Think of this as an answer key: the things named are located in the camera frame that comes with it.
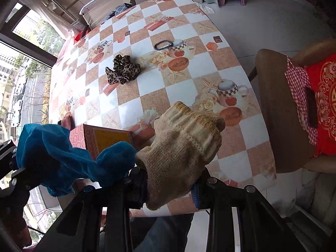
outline screw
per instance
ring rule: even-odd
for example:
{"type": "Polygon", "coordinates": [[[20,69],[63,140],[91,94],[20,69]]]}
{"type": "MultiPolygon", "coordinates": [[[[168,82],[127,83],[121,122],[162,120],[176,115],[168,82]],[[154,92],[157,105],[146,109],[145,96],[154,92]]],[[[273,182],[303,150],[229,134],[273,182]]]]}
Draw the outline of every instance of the screw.
{"type": "Polygon", "coordinates": [[[124,184],[129,184],[131,181],[132,181],[132,179],[129,178],[129,177],[126,177],[126,178],[123,179],[124,184]]]}
{"type": "Polygon", "coordinates": [[[91,191],[93,191],[94,189],[96,189],[94,186],[89,185],[89,186],[85,186],[85,187],[83,188],[83,191],[84,191],[84,192],[91,192],[91,191]]]}
{"type": "Polygon", "coordinates": [[[207,182],[208,182],[209,184],[216,184],[216,183],[217,183],[217,179],[216,179],[215,177],[209,177],[209,178],[207,179],[207,182]]]}
{"type": "Polygon", "coordinates": [[[246,187],[246,190],[247,190],[247,192],[249,192],[249,193],[254,193],[254,192],[255,192],[255,187],[249,185],[249,186],[246,187]]]}

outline red cushion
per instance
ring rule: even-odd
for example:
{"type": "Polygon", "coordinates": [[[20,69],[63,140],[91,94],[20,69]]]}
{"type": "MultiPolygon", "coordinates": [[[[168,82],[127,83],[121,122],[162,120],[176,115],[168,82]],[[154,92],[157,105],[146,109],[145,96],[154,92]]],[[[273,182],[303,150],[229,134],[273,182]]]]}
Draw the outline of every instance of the red cushion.
{"type": "Polygon", "coordinates": [[[317,152],[336,155],[336,54],[306,71],[318,107],[317,152]]]}

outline gray floor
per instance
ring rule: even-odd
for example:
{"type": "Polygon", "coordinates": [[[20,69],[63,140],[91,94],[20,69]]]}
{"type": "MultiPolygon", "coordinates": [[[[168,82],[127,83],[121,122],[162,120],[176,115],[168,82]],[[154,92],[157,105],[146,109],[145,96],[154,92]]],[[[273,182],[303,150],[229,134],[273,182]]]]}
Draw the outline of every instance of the gray floor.
{"type": "MultiPolygon", "coordinates": [[[[259,49],[271,49],[293,56],[304,47],[329,38],[332,30],[318,16],[318,12],[305,1],[293,0],[226,0],[224,6],[207,4],[215,14],[209,18],[224,35],[248,75],[255,66],[259,49]]],[[[252,81],[259,97],[258,80],[252,81]]],[[[278,174],[278,184],[263,191],[267,200],[285,213],[293,205],[297,193],[305,185],[304,178],[310,173],[298,170],[278,174]]],[[[205,251],[209,217],[206,212],[196,213],[188,235],[186,250],[205,251]]]]}

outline white cloth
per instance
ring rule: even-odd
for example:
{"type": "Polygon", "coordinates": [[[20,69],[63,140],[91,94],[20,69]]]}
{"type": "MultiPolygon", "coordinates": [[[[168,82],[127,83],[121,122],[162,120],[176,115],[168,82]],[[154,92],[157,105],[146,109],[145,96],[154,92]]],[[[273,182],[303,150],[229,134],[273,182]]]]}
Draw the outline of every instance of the white cloth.
{"type": "Polygon", "coordinates": [[[43,0],[20,0],[21,3],[34,10],[43,20],[49,23],[63,39],[74,37],[78,34],[75,28],[55,12],[49,10],[42,1],[43,0]]]}

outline checkered tablecloth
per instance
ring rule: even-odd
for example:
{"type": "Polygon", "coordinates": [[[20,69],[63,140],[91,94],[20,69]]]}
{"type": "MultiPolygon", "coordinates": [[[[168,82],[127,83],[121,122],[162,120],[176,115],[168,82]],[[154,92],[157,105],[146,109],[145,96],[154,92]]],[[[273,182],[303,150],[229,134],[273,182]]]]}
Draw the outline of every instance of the checkered tablecloth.
{"type": "MultiPolygon", "coordinates": [[[[129,129],[137,145],[154,139],[154,120],[176,101],[225,117],[222,146],[207,166],[227,184],[274,184],[276,172],[266,126],[251,84],[223,35],[192,0],[149,0],[95,28],[53,67],[49,118],[71,114],[86,123],[129,129]],[[161,40],[173,48],[155,51],[161,40]],[[109,85],[105,67],[130,55],[142,72],[125,85],[109,85]]],[[[157,211],[162,216],[195,211],[190,194],[157,211]]]]}

